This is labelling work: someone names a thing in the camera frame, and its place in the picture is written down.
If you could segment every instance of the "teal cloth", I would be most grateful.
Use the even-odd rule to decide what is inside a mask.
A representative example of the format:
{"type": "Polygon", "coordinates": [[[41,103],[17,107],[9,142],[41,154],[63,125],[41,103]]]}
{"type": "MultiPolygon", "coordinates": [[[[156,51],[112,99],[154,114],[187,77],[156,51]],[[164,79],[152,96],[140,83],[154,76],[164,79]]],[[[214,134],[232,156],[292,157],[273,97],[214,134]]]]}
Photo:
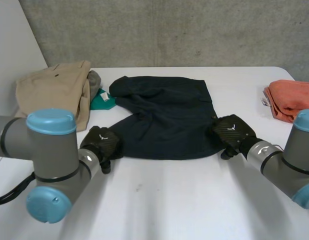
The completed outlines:
{"type": "Polygon", "coordinates": [[[90,103],[90,110],[109,110],[112,109],[116,103],[115,98],[108,94],[108,101],[104,101],[100,94],[105,93],[106,91],[99,88],[96,96],[93,98],[92,102],[90,103]]]}

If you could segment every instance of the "tabletop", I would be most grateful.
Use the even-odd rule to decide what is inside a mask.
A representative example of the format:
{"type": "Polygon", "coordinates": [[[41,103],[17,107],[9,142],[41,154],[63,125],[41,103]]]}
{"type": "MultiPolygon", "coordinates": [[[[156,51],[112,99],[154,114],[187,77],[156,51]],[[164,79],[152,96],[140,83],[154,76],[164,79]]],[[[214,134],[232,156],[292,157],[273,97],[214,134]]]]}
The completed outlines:
{"type": "MultiPolygon", "coordinates": [[[[122,77],[166,76],[205,80],[219,117],[236,114],[259,138],[285,147],[292,125],[272,117],[263,89],[293,80],[279,67],[95,68],[107,91],[122,77]]],[[[110,127],[129,116],[122,107],[93,110],[88,128],[110,127]]],[[[78,143],[88,130],[77,134],[78,143]]],[[[31,161],[0,161],[0,196],[33,171],[31,161]]],[[[309,210],[302,209],[238,155],[194,160],[124,157],[109,175],[99,171],[69,215],[40,223],[27,213],[29,187],[0,206],[0,240],[307,240],[309,210]]]]}

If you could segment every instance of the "folded orange cloth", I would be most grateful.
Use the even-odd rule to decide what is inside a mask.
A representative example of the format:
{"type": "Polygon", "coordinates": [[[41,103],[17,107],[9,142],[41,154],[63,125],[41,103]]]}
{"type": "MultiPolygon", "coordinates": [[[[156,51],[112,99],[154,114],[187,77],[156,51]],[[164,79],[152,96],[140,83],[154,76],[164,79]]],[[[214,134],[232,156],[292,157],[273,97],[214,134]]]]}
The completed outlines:
{"type": "Polygon", "coordinates": [[[264,89],[275,119],[292,123],[299,111],[309,109],[309,82],[278,80],[264,89]]]}

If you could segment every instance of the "folded khaki clothing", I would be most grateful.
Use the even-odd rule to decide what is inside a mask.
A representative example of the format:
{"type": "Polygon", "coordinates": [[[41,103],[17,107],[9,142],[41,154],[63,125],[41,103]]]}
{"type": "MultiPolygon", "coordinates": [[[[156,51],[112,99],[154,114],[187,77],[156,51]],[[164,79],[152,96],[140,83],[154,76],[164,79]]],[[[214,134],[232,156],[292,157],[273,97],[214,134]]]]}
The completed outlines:
{"type": "Polygon", "coordinates": [[[16,117],[49,108],[65,109],[76,119],[77,132],[87,128],[90,114],[89,61],[60,63],[16,82],[16,117]]]}

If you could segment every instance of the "white label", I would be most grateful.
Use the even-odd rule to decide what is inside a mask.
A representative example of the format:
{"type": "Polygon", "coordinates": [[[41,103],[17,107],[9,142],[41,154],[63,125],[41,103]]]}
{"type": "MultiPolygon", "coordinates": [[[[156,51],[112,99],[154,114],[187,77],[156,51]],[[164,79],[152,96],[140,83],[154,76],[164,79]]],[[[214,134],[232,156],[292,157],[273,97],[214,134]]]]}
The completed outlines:
{"type": "Polygon", "coordinates": [[[100,94],[100,96],[102,97],[102,99],[106,102],[108,101],[110,98],[108,97],[108,94],[106,92],[103,92],[100,94]]]}

